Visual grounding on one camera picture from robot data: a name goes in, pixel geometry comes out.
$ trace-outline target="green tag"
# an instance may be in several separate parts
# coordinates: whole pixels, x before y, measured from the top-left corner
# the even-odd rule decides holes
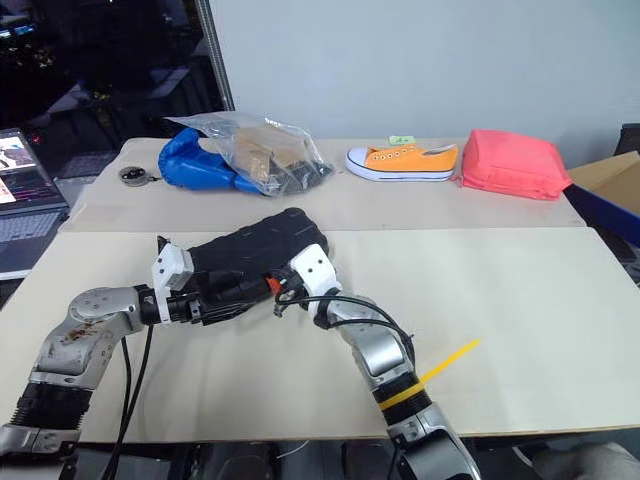
[[[389,145],[391,145],[392,147],[397,147],[398,145],[406,145],[407,143],[416,143],[416,139],[411,135],[408,135],[406,137],[391,135],[389,137]]]

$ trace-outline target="yellow zip tie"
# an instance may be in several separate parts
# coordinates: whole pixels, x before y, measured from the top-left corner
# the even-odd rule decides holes
[[[393,407],[394,405],[397,405],[398,403],[405,401],[407,398],[414,396],[416,393],[418,393],[420,390],[424,388],[425,384],[429,380],[431,380],[436,375],[442,373],[444,370],[446,370],[446,368],[449,365],[451,365],[453,362],[458,360],[460,357],[462,357],[463,355],[469,353],[471,350],[476,348],[479,343],[480,343],[480,340],[476,339],[466,344],[464,347],[462,347],[460,350],[455,352],[453,355],[447,358],[440,365],[429,370],[422,377],[420,377],[420,383],[416,383],[415,385],[412,385],[406,390],[403,390],[400,393],[396,393],[393,397],[387,398],[384,402],[379,403],[378,406],[380,407],[380,410],[386,410],[387,408]]]

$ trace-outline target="yellow sneaker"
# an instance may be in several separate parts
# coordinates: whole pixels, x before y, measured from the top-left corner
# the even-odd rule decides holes
[[[379,182],[438,182],[451,177],[458,147],[425,150],[415,143],[379,149],[352,148],[347,168],[356,175]]]

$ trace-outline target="pink bag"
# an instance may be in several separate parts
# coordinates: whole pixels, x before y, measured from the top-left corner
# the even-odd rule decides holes
[[[552,143],[517,133],[473,130],[462,159],[465,187],[556,200],[571,184]]]

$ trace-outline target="wooden board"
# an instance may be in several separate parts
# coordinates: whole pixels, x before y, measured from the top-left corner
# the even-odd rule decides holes
[[[184,247],[210,233],[168,233]],[[463,435],[640,424],[640,292],[587,228],[332,232],[345,288],[415,334],[424,373],[481,345],[428,391]],[[70,300],[150,280],[155,236],[63,233],[0,314],[0,418]],[[383,436],[385,424],[337,332],[264,302],[209,327],[157,327],[128,442]],[[131,338],[134,364],[144,334]],[[83,422],[84,441],[117,435],[119,352]]]
[[[132,188],[119,180],[118,171],[127,166],[141,166],[160,176],[158,154],[166,142],[148,138],[127,142],[87,189],[63,230],[224,232],[292,206],[304,209],[323,231],[585,225],[564,196],[546,202],[461,188],[456,182],[372,182],[346,170],[349,148],[385,145],[375,139],[318,140],[318,150],[336,173],[302,195],[265,198],[237,191],[193,192],[165,182]],[[418,140],[428,148],[451,143],[462,152],[465,139]],[[210,148],[206,140],[202,145]]]

